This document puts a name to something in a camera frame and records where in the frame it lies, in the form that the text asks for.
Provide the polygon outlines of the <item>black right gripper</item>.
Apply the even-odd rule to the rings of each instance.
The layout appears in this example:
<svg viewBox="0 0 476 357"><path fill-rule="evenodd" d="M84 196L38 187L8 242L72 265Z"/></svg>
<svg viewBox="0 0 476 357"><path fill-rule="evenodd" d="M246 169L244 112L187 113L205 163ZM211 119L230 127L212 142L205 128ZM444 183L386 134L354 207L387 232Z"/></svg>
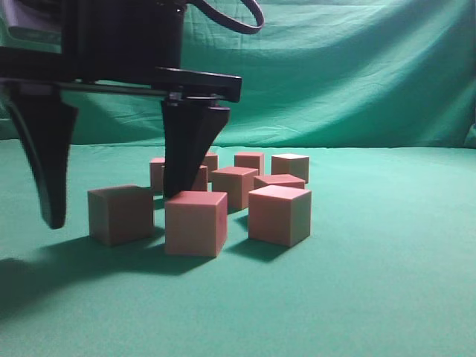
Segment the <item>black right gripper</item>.
<svg viewBox="0 0 476 357"><path fill-rule="evenodd" d="M61 1L61 52L1 47L1 77L110 80L239 102L240 77L181 68L185 1ZM230 119L211 100L163 100L164 196L190 190Z"/></svg>

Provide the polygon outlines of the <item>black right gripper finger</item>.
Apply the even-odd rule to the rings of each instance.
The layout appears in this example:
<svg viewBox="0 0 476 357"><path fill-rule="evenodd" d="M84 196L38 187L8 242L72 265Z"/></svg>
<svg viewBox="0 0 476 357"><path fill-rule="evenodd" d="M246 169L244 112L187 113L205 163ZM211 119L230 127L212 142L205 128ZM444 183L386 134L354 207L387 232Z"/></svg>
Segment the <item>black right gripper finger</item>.
<svg viewBox="0 0 476 357"><path fill-rule="evenodd" d="M2 100L33 173L42 218L59 229L65 223L68 154L78 110L50 85L5 83Z"/></svg>

